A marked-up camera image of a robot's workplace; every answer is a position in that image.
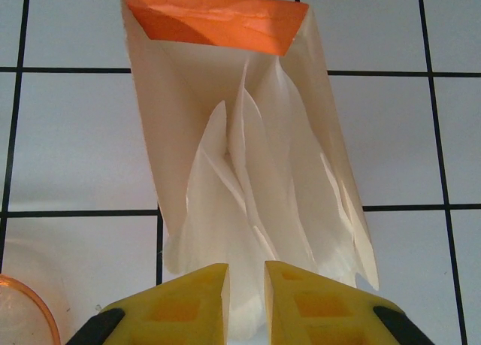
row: paper bag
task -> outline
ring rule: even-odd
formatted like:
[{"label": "paper bag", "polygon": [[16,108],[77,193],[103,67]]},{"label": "paper bag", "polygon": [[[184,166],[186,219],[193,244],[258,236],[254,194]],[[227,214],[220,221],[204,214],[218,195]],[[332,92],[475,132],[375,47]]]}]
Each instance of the paper bag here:
[{"label": "paper bag", "polygon": [[123,0],[164,260],[229,263],[229,337],[265,321],[264,261],[378,287],[316,21],[280,0]]}]

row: folded paper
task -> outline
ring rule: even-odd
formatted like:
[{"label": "folded paper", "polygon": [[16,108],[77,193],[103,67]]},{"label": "folded paper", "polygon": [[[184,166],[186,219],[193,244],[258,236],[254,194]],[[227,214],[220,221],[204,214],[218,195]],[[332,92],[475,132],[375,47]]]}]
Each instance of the folded paper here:
[{"label": "folded paper", "polygon": [[229,263],[229,337],[265,321],[279,260],[378,287],[319,33],[306,4],[123,0],[168,270]]}]

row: orange paper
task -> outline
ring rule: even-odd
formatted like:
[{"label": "orange paper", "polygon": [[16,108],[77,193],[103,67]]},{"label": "orange paper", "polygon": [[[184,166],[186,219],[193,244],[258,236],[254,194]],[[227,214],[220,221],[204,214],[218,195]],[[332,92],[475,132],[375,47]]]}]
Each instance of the orange paper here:
[{"label": "orange paper", "polygon": [[126,0],[150,39],[283,56],[308,5],[281,0]]}]

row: orange strip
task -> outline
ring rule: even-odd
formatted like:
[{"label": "orange strip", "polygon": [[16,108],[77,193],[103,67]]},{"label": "orange strip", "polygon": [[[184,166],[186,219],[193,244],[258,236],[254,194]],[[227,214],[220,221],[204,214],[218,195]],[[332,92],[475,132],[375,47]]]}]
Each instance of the orange strip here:
[{"label": "orange strip", "polygon": [[308,5],[283,0],[125,0],[150,39],[283,56]]},{"label": "orange strip", "polygon": [[35,305],[40,309],[42,314],[44,315],[48,327],[50,328],[50,333],[52,335],[53,345],[61,345],[60,343],[60,334],[59,329],[57,328],[57,324],[55,323],[55,319],[53,318],[52,313],[48,309],[48,306],[44,303],[40,296],[36,294],[35,291],[30,289],[24,283],[21,283],[19,280],[15,280],[12,277],[8,277],[6,275],[0,274],[0,286],[11,287],[17,291],[20,291],[25,296],[28,296]]}]

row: white paper bag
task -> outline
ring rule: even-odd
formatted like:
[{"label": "white paper bag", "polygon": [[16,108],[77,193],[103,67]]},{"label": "white paper bag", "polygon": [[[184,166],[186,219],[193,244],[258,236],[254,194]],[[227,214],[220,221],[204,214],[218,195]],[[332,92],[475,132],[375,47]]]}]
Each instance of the white paper bag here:
[{"label": "white paper bag", "polygon": [[264,261],[378,287],[312,11],[123,0],[145,142],[183,274],[229,263],[229,337],[265,321]]}]

